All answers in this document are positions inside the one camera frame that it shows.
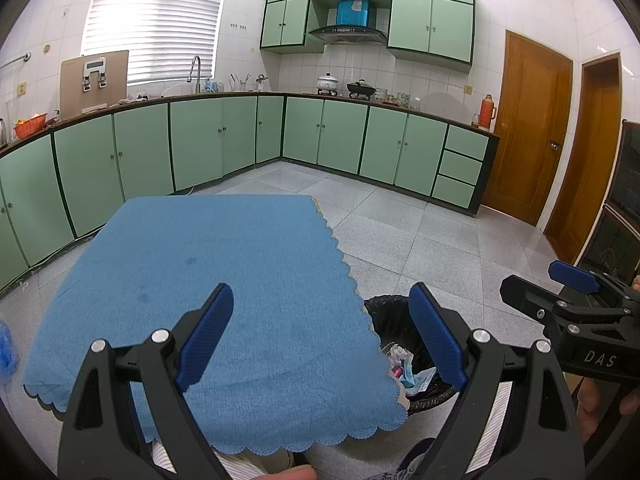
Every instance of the window blind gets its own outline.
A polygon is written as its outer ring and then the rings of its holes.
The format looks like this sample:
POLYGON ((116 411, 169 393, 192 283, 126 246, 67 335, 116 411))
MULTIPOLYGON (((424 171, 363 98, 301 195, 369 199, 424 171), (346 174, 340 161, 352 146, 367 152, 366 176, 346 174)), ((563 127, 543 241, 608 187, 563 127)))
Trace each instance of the window blind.
POLYGON ((186 78, 196 55, 211 76, 221 10, 222 0, 92 0, 81 51, 129 50, 129 84, 186 78))

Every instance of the white pot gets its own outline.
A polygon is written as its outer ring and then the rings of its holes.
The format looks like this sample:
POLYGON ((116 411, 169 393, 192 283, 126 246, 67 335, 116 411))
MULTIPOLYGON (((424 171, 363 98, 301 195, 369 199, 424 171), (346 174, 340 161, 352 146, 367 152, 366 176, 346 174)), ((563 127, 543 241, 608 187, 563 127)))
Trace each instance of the white pot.
POLYGON ((338 90, 338 80, 331 76, 328 72, 318 78, 318 90, 338 90))

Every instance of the hand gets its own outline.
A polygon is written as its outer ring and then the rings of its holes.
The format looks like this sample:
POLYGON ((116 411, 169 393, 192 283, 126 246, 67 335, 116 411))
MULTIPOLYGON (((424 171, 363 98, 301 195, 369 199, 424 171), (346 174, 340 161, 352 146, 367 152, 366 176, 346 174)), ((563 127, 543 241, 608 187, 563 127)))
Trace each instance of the hand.
POLYGON ((275 475, 260 476, 255 480, 316 480, 316 470, 310 465, 300 465, 275 475))
MULTIPOLYGON (((634 288, 638 286, 640 290, 640 281, 636 285, 634 280, 634 288)), ((580 436, 583 442, 587 442, 591 435, 598 429, 598 415, 596 410, 600 405, 600 390, 596 381, 590 378, 584 378, 580 391, 578 391, 578 410, 576 415, 578 417, 578 428, 580 429, 580 436)), ((633 415, 640 406, 640 388, 636 388, 628 394, 622 402, 620 402, 620 415, 633 415)))

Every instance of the blue gripper pad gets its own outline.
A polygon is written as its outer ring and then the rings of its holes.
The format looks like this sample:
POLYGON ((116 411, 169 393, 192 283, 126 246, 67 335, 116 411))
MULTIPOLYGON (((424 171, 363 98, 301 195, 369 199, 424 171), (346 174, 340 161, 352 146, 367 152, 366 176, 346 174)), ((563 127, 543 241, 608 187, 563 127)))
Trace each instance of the blue gripper pad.
POLYGON ((205 313, 180 351, 180 369, 174 382, 182 393, 202 378, 234 310, 234 294, 228 285, 222 285, 207 301, 205 313))
POLYGON ((592 274, 556 260, 549 265, 549 277, 555 282, 570 286, 583 294, 593 294, 600 285, 592 274))
POLYGON ((418 283, 412 286, 409 291, 409 313, 414 325, 442 380, 461 391, 467 381, 462 349, 437 309, 440 309, 440 306, 430 293, 425 294, 418 283))

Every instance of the countertop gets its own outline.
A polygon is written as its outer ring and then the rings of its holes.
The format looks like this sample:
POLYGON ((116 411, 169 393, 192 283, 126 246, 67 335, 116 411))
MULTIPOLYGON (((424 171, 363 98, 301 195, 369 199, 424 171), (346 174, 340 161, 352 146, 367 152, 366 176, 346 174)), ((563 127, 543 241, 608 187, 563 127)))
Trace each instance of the countertop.
POLYGON ((418 110, 411 110, 409 108, 399 107, 397 105, 390 105, 385 103, 377 103, 373 101, 363 101, 358 99, 351 99, 348 97, 334 97, 329 95, 318 95, 318 94, 298 94, 298 93, 288 93, 288 92, 257 92, 257 91, 249 91, 249 92, 215 92, 215 93, 206 93, 206 94, 187 94, 187 95, 178 95, 178 96, 169 96, 169 97, 161 97, 156 99, 147 99, 142 101, 133 101, 130 103, 115 105, 110 108, 104 108, 102 110, 96 110, 94 112, 89 112, 86 114, 82 114, 76 117, 72 117, 70 119, 66 119, 63 121, 59 121, 47 128, 43 128, 39 132, 27 137, 26 139, 16 140, 11 144, 5 146, 2 150, 0 150, 0 157, 11 153, 14 150, 17 150, 24 144, 28 144, 29 142, 33 142, 45 135, 50 134, 51 132, 55 132, 56 130, 60 130, 67 126, 72 126, 73 124, 82 123, 83 121, 87 121, 89 119, 95 119, 97 117, 102 117, 104 115, 113 114, 115 112, 121 112, 123 110, 131 110, 133 108, 141 108, 145 106, 158 105, 158 104, 166 104, 166 103, 175 103, 180 101, 190 101, 193 99, 217 99, 221 97, 234 97, 234 96, 260 96, 260 95, 273 95, 273 96, 284 96, 284 97, 305 97, 309 99, 327 99, 334 101, 344 101, 348 103, 358 103, 364 105, 375 106, 378 108, 387 108, 388 110, 396 110, 401 112, 406 112, 413 115, 418 115, 421 117, 426 117, 429 119, 434 119, 437 121, 443 121, 449 124, 454 124, 455 126, 460 126, 461 128, 465 128, 467 130, 471 130, 477 132, 481 135, 487 137, 493 137, 494 134, 488 132, 486 130, 482 130, 480 128, 475 128, 470 124, 460 123, 459 121, 453 121, 450 119, 446 119, 444 117, 439 117, 431 114, 427 114, 425 112, 421 112, 418 110))

